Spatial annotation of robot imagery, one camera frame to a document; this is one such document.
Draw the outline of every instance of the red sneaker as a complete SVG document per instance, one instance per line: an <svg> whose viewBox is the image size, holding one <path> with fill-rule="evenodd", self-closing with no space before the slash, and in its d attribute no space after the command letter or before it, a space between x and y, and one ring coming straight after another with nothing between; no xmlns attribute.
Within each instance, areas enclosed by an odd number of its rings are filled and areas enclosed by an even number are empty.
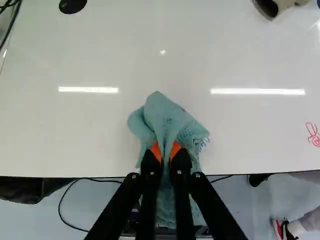
<svg viewBox="0 0 320 240"><path fill-rule="evenodd" d="M285 220L272 220L272 225L275 231L277 240L297 240L297 236L294 237L288 230L289 221Z"/></svg>

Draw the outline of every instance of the orange gripper tip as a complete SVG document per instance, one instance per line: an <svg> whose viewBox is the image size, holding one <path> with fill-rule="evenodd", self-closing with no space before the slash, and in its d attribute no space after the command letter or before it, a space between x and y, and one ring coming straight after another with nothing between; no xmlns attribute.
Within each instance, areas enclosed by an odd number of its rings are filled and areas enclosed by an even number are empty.
<svg viewBox="0 0 320 240"><path fill-rule="evenodd" d="M150 148L151 152L153 153L153 155L155 156L155 158L161 163L161 151L160 148L158 146L158 142L156 142L155 144L153 144L153 146Z"/></svg>
<svg viewBox="0 0 320 240"><path fill-rule="evenodd" d="M173 142L171 151L170 151L170 161L175 157L177 152L181 149L181 146L176 141Z"/></svg>

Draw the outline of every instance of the teal cloth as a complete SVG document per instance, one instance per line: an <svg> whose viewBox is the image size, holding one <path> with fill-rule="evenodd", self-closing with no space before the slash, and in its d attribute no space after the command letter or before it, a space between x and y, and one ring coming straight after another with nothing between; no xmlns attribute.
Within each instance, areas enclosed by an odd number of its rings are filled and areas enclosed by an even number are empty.
<svg viewBox="0 0 320 240"><path fill-rule="evenodd" d="M164 161L163 176L157 196L156 224L176 228L173 187L169 179L169 155L174 141L186 148L192 160L191 172L200 171L199 152L209 141L209 132L182 107L156 91L146 99L144 106L128 118L128 127L141 142L136 167L139 168L147 149L158 142ZM202 214L190 196L195 225L205 225Z"/></svg>

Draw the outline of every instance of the white tabletop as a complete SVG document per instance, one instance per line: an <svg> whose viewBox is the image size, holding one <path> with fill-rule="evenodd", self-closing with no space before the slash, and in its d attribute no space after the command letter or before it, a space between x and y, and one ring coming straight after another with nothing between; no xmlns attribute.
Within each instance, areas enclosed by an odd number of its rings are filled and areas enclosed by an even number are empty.
<svg viewBox="0 0 320 240"><path fill-rule="evenodd" d="M315 2L272 22L250 0L89 0L73 15L58 4L25 0L17 17L0 175L127 175L140 150L127 118L154 91L210 131L205 174L320 169Z"/></svg>

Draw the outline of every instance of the black cable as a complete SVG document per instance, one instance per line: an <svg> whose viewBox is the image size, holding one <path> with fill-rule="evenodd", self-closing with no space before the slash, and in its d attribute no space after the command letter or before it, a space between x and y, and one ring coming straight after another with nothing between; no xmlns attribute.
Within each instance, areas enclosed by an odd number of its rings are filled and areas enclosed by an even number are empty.
<svg viewBox="0 0 320 240"><path fill-rule="evenodd" d="M231 178L232 176L233 176L233 175L224 176L224 177L218 178L218 179L216 179L216 180L212 180L210 183L213 184L213 183L218 182L218 181L220 181L220 180Z"/></svg>
<svg viewBox="0 0 320 240"><path fill-rule="evenodd" d="M4 5L0 6L0 15L9 7L13 7L20 3L22 0L15 0L15 2L12 2L13 0L7 0Z"/></svg>
<svg viewBox="0 0 320 240"><path fill-rule="evenodd" d="M10 23L9 23L9 26L8 26L7 30L5 31L5 35L4 35L3 40L2 40L2 42L0 43L0 50L1 50L1 49L3 48L3 46L5 45L5 43L6 43L6 41L7 41L7 38L8 38L8 36L9 36L10 32L11 32L11 29L12 29L12 27L13 27L15 21L16 21L17 15L18 15L19 10L20 10L21 3L22 3L22 0L17 0L17 1L16 1L17 7L16 7L16 9L13 11L12 19L11 19L11 21L10 21ZM4 6L5 6L5 5L3 5L3 6L0 7L0 11L2 11L3 9L6 10L6 8L9 7L9 6L7 5L7 7L4 8Z"/></svg>
<svg viewBox="0 0 320 240"><path fill-rule="evenodd" d="M70 228L73 228L75 230L79 230L79 231L82 231L82 232L89 232L88 230L85 230L85 229L82 229L82 228L79 228L79 227L76 227L70 223L68 223L66 220L64 220L64 218L62 217L61 215L61 203L64 199L64 197L66 196L67 192L69 191L69 189L75 184L77 183L78 181L80 180L90 180L92 182L97 182L97 183L117 183L117 184L122 184L122 181L117 181L117 180L99 180L99 179L94 179L94 178L88 178L88 177L82 177L82 178L78 178L76 179L75 181L73 181L68 187L67 189L65 190L65 192L63 193L61 199L60 199L60 202L59 202L59 205L58 205L58 214L59 214L59 217L61 219L61 221L66 224L67 226L69 226Z"/></svg>

